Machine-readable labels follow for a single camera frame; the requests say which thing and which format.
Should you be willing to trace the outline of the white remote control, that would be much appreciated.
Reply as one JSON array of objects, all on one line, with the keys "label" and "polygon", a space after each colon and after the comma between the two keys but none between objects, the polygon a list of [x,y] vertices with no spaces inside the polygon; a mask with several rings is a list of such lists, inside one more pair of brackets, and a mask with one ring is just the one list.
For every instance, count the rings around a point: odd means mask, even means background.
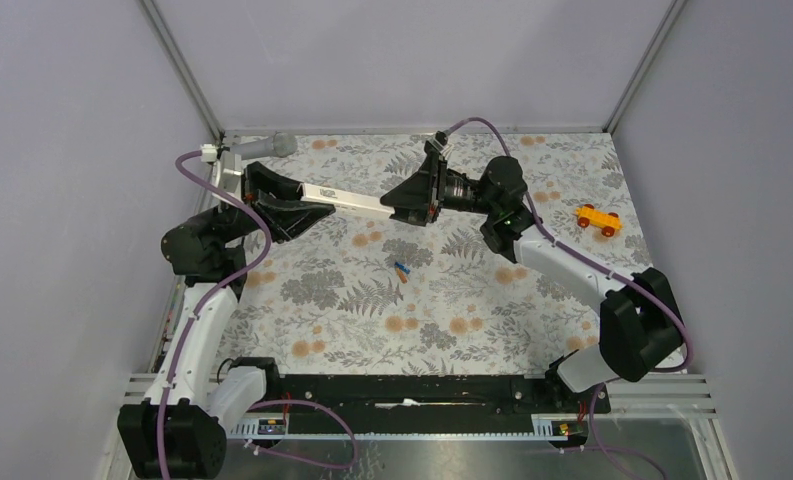
[{"label": "white remote control", "polygon": [[302,183],[300,193],[303,201],[330,204],[342,214],[370,219],[389,219],[395,213],[393,207],[384,206],[378,197],[333,187]]}]

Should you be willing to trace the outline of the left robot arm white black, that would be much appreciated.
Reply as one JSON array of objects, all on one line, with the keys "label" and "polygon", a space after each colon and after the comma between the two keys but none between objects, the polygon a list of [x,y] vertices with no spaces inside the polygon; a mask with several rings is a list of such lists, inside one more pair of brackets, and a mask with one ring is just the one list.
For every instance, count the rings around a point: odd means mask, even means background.
[{"label": "left robot arm white black", "polygon": [[291,241],[333,214],[309,185],[259,162],[242,172],[235,196],[189,171],[177,170],[217,195],[221,204],[168,231],[161,250],[184,277],[184,303],[157,376],[137,404],[120,409],[117,428],[140,479],[213,479],[221,470],[228,434],[249,407],[268,411],[281,401],[282,385],[257,366],[233,367],[210,387],[222,334],[238,308],[248,273],[274,243]]}]

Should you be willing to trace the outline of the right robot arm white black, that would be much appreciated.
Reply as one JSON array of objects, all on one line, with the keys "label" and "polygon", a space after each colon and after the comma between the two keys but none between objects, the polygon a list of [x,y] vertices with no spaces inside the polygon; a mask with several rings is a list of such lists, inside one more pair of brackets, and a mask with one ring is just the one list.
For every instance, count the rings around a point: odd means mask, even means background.
[{"label": "right robot arm white black", "polygon": [[585,391],[614,379],[635,382],[689,346],[669,281],[650,267],[612,269],[552,233],[535,212],[517,159],[492,158],[478,179],[449,168],[438,139],[424,146],[420,167],[384,194],[392,219],[425,226],[444,210],[482,214],[480,233],[495,254],[535,270],[568,289],[599,316],[599,342],[554,362],[546,374],[547,402],[569,412]]}]

